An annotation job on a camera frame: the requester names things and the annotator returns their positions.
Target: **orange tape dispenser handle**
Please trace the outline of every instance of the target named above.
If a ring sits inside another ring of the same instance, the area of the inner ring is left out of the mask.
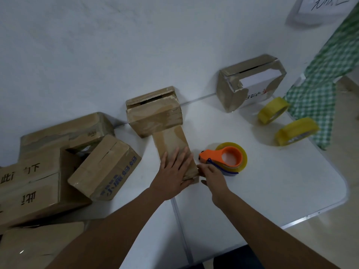
[[[223,160],[223,154],[231,154],[232,158],[233,159],[235,158],[235,160],[236,160],[235,164],[234,164],[234,162],[233,163],[225,162]],[[202,163],[206,163],[209,158],[213,161],[222,163],[231,168],[236,168],[236,167],[240,166],[240,164],[242,163],[242,160],[243,160],[243,156],[242,156],[242,153],[240,152],[240,150],[233,146],[227,146],[220,150],[207,149],[205,151],[202,151],[199,155],[199,160]]]

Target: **green checkered cloth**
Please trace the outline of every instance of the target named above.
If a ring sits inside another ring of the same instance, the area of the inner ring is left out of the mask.
[[[285,100],[289,113],[296,119],[311,117],[320,131],[313,140],[325,149],[330,144],[335,113],[336,84],[334,79],[351,72],[359,65],[359,4],[338,27],[306,68],[306,80],[292,86]]]

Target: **clear yellow packing tape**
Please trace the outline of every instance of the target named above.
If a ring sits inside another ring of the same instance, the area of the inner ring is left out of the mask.
[[[261,109],[258,113],[258,119],[263,124],[269,124],[281,116],[288,108],[289,103],[282,97],[277,97]]]
[[[280,146],[298,142],[308,136],[317,133],[317,123],[309,117],[301,118],[281,128],[275,135]]]
[[[242,163],[237,168],[230,168],[222,163],[217,163],[217,164],[228,172],[242,171],[247,165],[247,153],[245,152],[245,150],[242,147],[240,147],[238,144],[236,144],[234,142],[224,142],[224,143],[218,145],[216,150],[221,150],[227,146],[233,146],[233,147],[237,148],[242,153]]]

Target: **tile floor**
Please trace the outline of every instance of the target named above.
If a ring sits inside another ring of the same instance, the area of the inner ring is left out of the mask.
[[[325,152],[347,179],[349,200],[286,229],[342,269],[359,268],[359,97],[339,81],[332,144]],[[213,260],[204,263],[213,269]]]

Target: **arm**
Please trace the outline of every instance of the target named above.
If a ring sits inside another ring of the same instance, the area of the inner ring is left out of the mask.
[[[198,165],[212,192],[213,203],[243,236],[266,269],[338,268],[273,224],[232,193],[223,174],[213,165]]]
[[[182,182],[193,154],[185,160],[188,151],[185,148],[176,159],[178,151],[167,166],[167,153],[164,154],[158,174],[149,188],[107,216],[98,226],[78,236],[56,256],[47,269],[119,269],[137,235],[156,209],[193,182]]]

